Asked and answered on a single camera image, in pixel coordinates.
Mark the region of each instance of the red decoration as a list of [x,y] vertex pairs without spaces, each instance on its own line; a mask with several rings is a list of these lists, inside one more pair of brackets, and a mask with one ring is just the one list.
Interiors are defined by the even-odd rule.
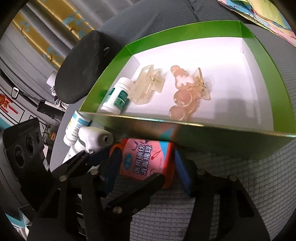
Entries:
[[8,113],[7,108],[11,109],[14,113],[17,114],[17,111],[9,106],[10,103],[13,103],[10,98],[8,98],[4,94],[0,94],[0,109],[4,111],[5,113]]

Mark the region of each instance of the black cushion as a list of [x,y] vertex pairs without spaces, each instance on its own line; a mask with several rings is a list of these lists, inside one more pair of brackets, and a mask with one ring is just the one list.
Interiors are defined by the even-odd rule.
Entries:
[[89,32],[71,50],[55,80],[57,97],[71,104],[86,96],[107,67],[102,34]]

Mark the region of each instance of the curtain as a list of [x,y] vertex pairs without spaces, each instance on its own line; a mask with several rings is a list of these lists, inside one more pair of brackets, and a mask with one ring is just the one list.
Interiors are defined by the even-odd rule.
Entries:
[[139,0],[31,0],[0,40],[0,68],[21,90],[54,102],[47,79],[86,34]]

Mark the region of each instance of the green label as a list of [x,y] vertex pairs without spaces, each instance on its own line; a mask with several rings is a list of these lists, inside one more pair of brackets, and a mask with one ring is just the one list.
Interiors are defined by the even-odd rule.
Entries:
[[114,106],[116,106],[118,109],[122,111],[127,100],[128,100],[128,94],[125,91],[120,91],[118,97],[114,102]]
[[107,101],[110,99],[110,96],[112,95],[112,93],[113,93],[114,90],[115,90],[115,88],[113,88],[113,89],[110,91],[110,93],[109,93],[109,95],[107,96],[107,98],[106,98],[106,100],[104,101],[104,103],[107,102]]

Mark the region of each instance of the gray sofa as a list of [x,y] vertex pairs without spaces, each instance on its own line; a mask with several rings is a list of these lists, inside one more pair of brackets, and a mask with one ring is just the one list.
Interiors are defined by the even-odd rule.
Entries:
[[[222,7],[217,0],[141,0],[108,20],[100,29],[108,37],[109,57],[121,48],[149,34],[189,23],[211,20],[240,20],[265,46],[281,73],[296,110],[296,48],[282,38],[250,24],[246,19]],[[83,99],[69,105],[54,144],[50,169],[61,165],[69,147],[63,143],[65,128]],[[296,207],[296,141],[272,156],[255,161],[199,152],[188,153],[198,168],[212,175],[235,175],[244,185],[259,210],[271,240],[287,223]],[[122,194],[135,181],[119,176],[114,191],[103,200]],[[194,199],[182,191],[178,177],[168,190],[152,197],[152,203],[133,217],[131,240],[182,240],[189,223]],[[213,210],[212,237],[218,225],[218,199]]]

